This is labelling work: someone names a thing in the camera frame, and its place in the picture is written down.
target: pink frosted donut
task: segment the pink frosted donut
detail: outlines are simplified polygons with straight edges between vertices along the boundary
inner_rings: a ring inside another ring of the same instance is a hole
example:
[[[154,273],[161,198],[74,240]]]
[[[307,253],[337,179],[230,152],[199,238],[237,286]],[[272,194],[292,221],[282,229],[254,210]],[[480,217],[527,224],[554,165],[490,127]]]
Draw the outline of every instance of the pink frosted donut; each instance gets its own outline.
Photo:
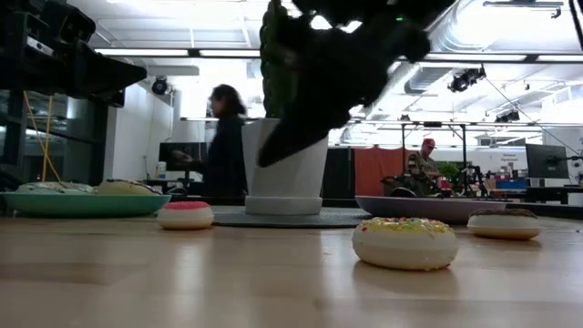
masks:
[[[158,213],[158,224],[166,230],[206,229],[212,219],[210,205],[203,201],[171,202]]]

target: white frosted donut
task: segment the white frosted donut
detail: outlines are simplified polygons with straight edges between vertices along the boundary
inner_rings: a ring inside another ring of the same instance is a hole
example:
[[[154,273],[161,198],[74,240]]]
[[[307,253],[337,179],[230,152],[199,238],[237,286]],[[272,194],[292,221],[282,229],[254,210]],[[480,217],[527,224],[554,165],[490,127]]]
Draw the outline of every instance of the white frosted donut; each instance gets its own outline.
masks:
[[[374,265],[400,270],[436,270],[457,255],[454,231],[428,219],[364,220],[356,227],[353,248],[358,257]]]

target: gray mat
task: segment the gray mat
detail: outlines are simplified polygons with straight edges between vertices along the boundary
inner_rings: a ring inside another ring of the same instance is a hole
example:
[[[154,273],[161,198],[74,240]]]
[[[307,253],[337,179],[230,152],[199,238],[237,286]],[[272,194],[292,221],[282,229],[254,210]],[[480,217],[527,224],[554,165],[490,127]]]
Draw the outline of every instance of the gray mat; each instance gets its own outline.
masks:
[[[215,211],[213,225],[249,228],[354,228],[371,215],[360,209],[322,209],[320,215],[251,215],[244,209]]]

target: red cap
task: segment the red cap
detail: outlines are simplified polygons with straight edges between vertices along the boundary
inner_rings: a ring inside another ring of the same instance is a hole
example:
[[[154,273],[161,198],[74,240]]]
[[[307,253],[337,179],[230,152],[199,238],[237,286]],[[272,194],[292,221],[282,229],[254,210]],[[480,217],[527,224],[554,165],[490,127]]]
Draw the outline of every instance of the red cap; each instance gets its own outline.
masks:
[[[427,138],[427,139],[423,140],[423,144],[431,147],[432,149],[435,148],[435,140],[433,140],[431,138]]]

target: yellow cable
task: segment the yellow cable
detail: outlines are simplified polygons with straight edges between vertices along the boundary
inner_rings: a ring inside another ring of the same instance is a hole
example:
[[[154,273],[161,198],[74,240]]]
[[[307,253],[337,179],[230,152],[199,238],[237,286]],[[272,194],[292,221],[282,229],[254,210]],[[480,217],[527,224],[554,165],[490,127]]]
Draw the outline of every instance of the yellow cable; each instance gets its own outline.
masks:
[[[28,95],[26,94],[26,91],[24,91],[24,93],[25,93],[26,109],[28,109],[28,114],[30,114],[30,118],[33,121],[33,128],[36,131],[36,138],[38,139],[38,143],[40,144],[40,147],[43,150],[43,153],[45,153],[45,156],[46,156],[46,159],[47,159],[47,162],[48,162],[48,166],[53,171],[53,174],[55,174],[56,180],[60,183],[60,182],[62,182],[61,181],[61,177],[59,177],[58,173],[56,173],[56,169],[53,166],[53,162],[48,157],[48,153],[46,152],[45,145],[43,144],[43,140],[40,138],[40,133],[38,132],[38,128],[36,127],[35,114],[33,114],[33,109],[30,107],[30,102],[28,101]]]
[[[51,114],[53,114],[53,96],[48,98],[48,117],[46,119],[46,132],[45,132],[45,156],[43,157],[43,178],[42,181],[46,181],[46,163],[48,160],[48,132],[51,129]]]

